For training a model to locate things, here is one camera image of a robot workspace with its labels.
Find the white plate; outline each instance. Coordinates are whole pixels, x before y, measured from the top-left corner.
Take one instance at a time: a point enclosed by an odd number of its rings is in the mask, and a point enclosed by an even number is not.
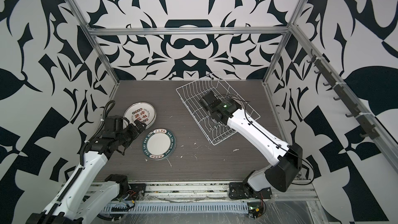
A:
[[[129,107],[124,113],[130,123],[133,123],[136,119],[147,124],[147,129],[153,125],[156,119],[155,108],[148,103],[140,102],[135,103]],[[127,127],[127,122],[123,121],[123,128]]]
[[[155,129],[142,143],[144,154],[153,160],[162,160],[170,156],[176,148],[176,138],[166,129]]]

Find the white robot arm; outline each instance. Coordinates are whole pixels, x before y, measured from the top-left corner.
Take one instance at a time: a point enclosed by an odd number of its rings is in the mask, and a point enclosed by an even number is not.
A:
[[[202,97],[200,103],[214,123],[231,127],[253,144],[271,166],[252,173],[247,183],[258,192],[269,186],[285,192],[302,166],[302,148],[289,145],[258,124],[242,109],[231,95],[221,100],[213,91]]]
[[[127,176],[112,174],[105,179],[105,183],[102,183],[96,193],[82,203],[94,178],[113,152],[120,152],[119,146],[129,147],[146,128],[145,123],[136,120],[135,125],[131,123],[123,129],[123,119],[126,118],[107,117],[110,111],[107,110],[108,105],[109,103],[104,108],[105,119],[101,127],[89,142],[83,145],[80,151],[80,163],[72,176],[43,212],[31,214],[26,224],[89,224],[112,199],[122,199],[127,195],[129,190]],[[102,127],[102,137],[96,138]],[[122,210],[126,211],[133,206],[127,206]]]

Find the black hook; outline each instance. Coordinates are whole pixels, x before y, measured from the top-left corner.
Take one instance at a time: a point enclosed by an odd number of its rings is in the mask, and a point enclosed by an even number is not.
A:
[[[369,133],[366,133],[366,134],[362,134],[362,133],[360,133],[359,135],[361,136],[361,138],[365,138],[365,137],[369,137],[369,136],[370,136],[370,134],[369,134]]]
[[[316,60],[316,56],[312,54],[312,50],[311,50],[311,55],[312,55],[312,58],[311,58],[311,60],[307,61],[308,63],[315,62],[315,60]]]

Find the dish rack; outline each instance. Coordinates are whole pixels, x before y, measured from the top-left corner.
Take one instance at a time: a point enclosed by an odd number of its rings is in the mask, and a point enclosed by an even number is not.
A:
[[[200,105],[199,100],[202,96],[212,90],[215,95],[219,95],[218,97],[221,100],[225,99],[227,95],[232,93],[244,101],[244,99],[231,87],[231,85],[228,84],[228,82],[219,77],[220,76],[216,76],[211,73],[176,89],[178,95],[180,95],[182,103],[187,107],[189,113],[192,115],[193,119],[212,145],[221,143],[228,137],[234,135],[236,131],[223,124],[214,123],[206,110]],[[260,118],[258,112],[256,112],[250,104],[246,105],[246,112],[254,120]]]

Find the gray wood table surface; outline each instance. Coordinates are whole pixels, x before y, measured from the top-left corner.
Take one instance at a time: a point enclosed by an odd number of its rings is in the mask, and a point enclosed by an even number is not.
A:
[[[243,180],[252,170],[268,165],[262,154],[239,133],[213,146],[183,105],[176,88],[184,81],[121,81],[110,116],[122,115],[137,102],[148,102],[157,111],[155,123],[135,139],[125,156],[114,152],[95,180],[109,174],[127,175],[129,180],[202,181]],[[228,82],[260,114],[258,122],[280,138],[274,116],[260,80]],[[167,159],[156,161],[144,155],[142,142],[157,128],[170,130],[176,148]]]

